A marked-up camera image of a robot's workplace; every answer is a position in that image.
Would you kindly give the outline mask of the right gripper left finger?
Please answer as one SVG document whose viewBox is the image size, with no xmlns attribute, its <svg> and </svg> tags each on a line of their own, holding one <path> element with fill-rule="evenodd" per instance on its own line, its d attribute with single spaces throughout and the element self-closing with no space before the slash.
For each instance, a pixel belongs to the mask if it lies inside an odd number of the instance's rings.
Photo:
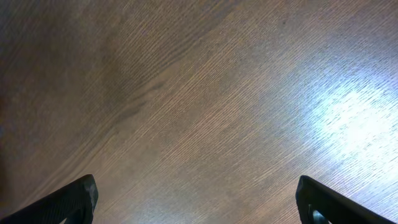
<svg viewBox="0 0 398 224">
<path fill-rule="evenodd" d="M 97 201 L 95 179 L 87 174 L 3 218 L 1 223 L 91 224 Z"/>
</svg>

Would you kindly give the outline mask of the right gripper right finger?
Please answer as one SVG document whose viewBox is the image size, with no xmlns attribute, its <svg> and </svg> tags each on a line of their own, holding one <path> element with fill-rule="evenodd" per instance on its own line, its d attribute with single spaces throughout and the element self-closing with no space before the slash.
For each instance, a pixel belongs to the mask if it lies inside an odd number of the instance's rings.
<svg viewBox="0 0 398 224">
<path fill-rule="evenodd" d="M 394 224 L 307 175 L 300 176 L 295 199 L 304 224 Z"/>
</svg>

